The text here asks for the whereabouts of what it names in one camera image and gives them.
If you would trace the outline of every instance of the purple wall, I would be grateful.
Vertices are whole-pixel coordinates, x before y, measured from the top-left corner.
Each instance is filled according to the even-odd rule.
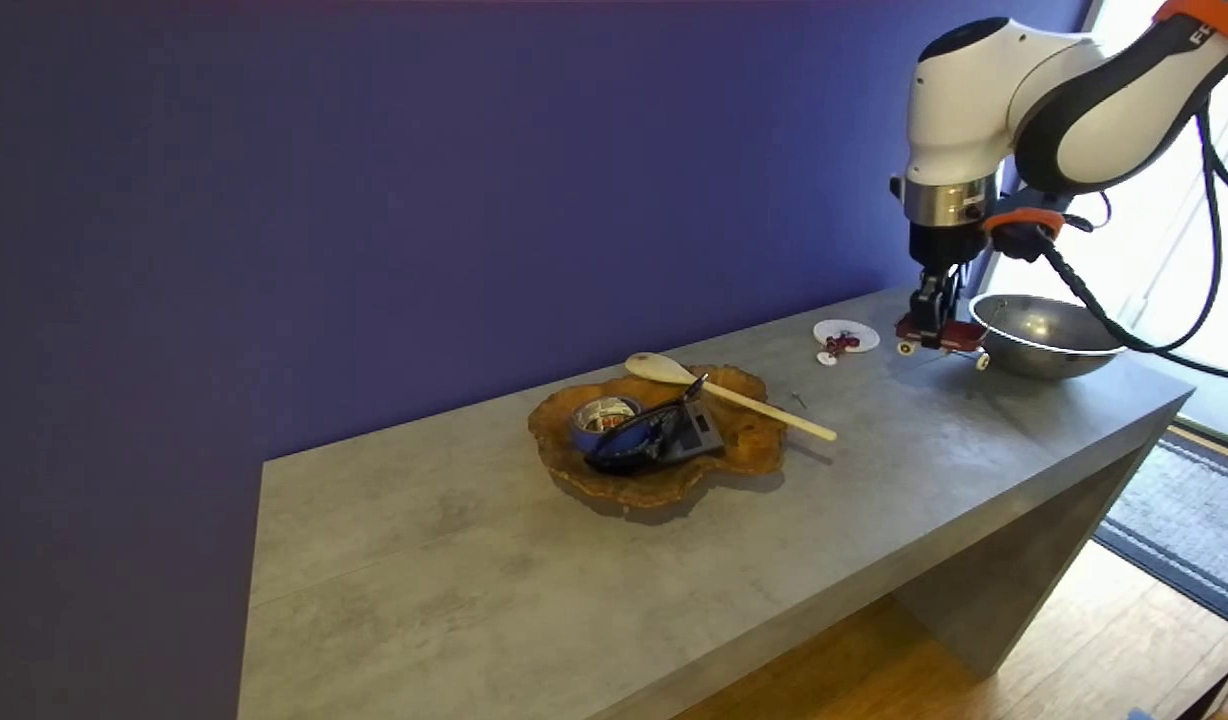
[[[1075,8],[0,19],[0,715],[232,715],[263,456],[907,285],[913,55]]]

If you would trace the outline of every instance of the wooden spoon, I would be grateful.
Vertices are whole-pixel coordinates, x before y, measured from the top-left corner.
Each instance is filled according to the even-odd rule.
[[[752,397],[741,397],[741,390],[731,390],[731,388],[723,388],[723,383],[710,383],[710,380],[703,380],[703,374],[690,374],[680,359],[659,356],[659,351],[635,351],[635,356],[629,356],[629,359],[625,359],[625,371],[630,371],[630,374],[641,374],[641,380],[652,380],[652,383],[701,383],[701,388],[703,388],[708,397],[715,397],[715,401],[728,401],[728,405],[741,405],[741,406],[748,406],[748,412],[772,414],[772,420],[781,420],[781,423],[788,423],[788,427],[794,427],[794,430],[806,430],[806,437],[818,437],[818,439],[837,439],[831,427],[810,423],[810,420],[804,420],[804,414],[790,414],[790,412],[784,412],[784,406],[760,405],[760,401],[752,401]]]

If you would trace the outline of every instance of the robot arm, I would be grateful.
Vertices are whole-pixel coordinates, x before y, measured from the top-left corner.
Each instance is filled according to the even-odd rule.
[[[991,239],[1030,261],[1030,230],[1056,236],[1075,190],[1135,174],[1228,76],[1228,0],[1169,2],[1121,55],[1088,35],[977,19],[932,40],[913,87],[913,159],[890,183],[924,267],[903,343],[977,347],[956,323],[961,270]],[[1014,159],[1018,190],[995,173]]]

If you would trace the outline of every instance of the grey concrete counter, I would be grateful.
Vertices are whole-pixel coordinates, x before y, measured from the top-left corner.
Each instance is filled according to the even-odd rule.
[[[840,443],[790,430],[781,487],[666,524],[586,510],[530,448],[549,390],[614,368],[272,460],[241,715],[672,715],[890,593],[991,673],[1186,388],[1131,356],[1066,383],[889,339],[810,359],[810,318],[889,333],[898,306],[672,347],[764,374]]]

